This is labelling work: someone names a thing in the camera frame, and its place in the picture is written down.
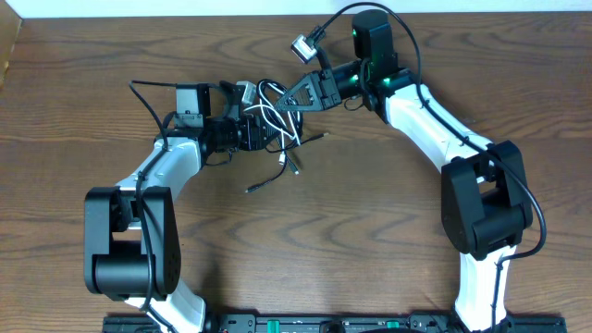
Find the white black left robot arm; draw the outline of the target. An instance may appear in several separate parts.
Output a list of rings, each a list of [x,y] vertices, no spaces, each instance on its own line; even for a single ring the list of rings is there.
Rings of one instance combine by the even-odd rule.
[[[174,202],[214,153],[263,149],[275,135],[247,113],[249,81],[174,83],[176,109],[155,117],[154,149],[112,187],[84,200],[84,282],[89,292],[124,302],[139,316],[108,316],[105,332],[216,332],[219,321],[180,278]]]

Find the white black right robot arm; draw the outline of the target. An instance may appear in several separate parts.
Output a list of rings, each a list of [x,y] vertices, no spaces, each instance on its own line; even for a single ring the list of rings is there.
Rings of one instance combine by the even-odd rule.
[[[282,113],[320,112],[359,97],[363,106],[403,133],[441,178],[441,223],[460,254],[454,312],[469,332],[506,332],[507,270],[533,213],[520,150],[468,129],[421,82],[400,66],[393,46],[392,12],[367,9],[353,16],[355,60],[333,67],[320,42],[326,28],[299,35],[291,51],[320,68],[304,75],[277,102]]]

